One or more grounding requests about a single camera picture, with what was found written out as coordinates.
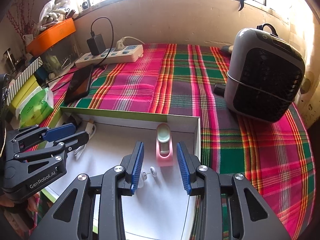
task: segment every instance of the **green package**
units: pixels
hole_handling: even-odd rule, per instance
[[[20,112],[20,127],[40,124],[53,112],[53,93],[49,88],[36,93]]]

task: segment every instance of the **pink plastic holder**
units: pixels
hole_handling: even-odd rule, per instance
[[[165,123],[157,127],[156,158],[160,167],[173,166],[172,137],[170,128]]]

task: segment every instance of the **white box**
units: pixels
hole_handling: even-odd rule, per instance
[[[78,160],[69,153],[67,174],[46,187],[43,190],[45,195],[55,201],[79,174],[104,174],[119,165],[125,155],[132,153],[136,141],[142,141],[145,147],[142,170],[148,172],[150,166],[154,166],[158,175],[157,178],[149,175],[144,186],[138,188],[134,196],[122,197],[126,238],[189,239],[197,197],[190,197],[183,188],[176,147],[179,141],[184,141],[189,153],[201,159],[200,118],[69,107],[61,109],[65,113],[77,113],[82,120],[93,118],[97,131]],[[63,120],[65,118],[61,118],[56,125],[61,125]],[[160,168],[156,162],[156,128],[162,122],[166,122],[172,132],[172,167]],[[93,231],[96,233],[99,201],[97,195],[93,221]]]

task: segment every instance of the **black plug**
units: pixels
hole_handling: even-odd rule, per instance
[[[101,34],[95,35],[94,32],[91,32],[91,38],[87,39],[87,44],[93,56],[100,55],[106,50]]]
[[[214,85],[214,89],[213,89],[213,93],[218,95],[218,96],[224,97],[224,91],[225,90],[226,90],[226,85],[224,85],[224,84],[215,84]]]

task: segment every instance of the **fan grille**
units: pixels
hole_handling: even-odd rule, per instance
[[[302,79],[302,70],[291,62],[254,48],[247,54],[240,82],[293,101]]]
[[[246,57],[240,82],[293,101],[304,73],[289,61],[260,48]],[[234,107],[237,111],[268,122],[277,122],[290,104],[267,93],[239,84]]]

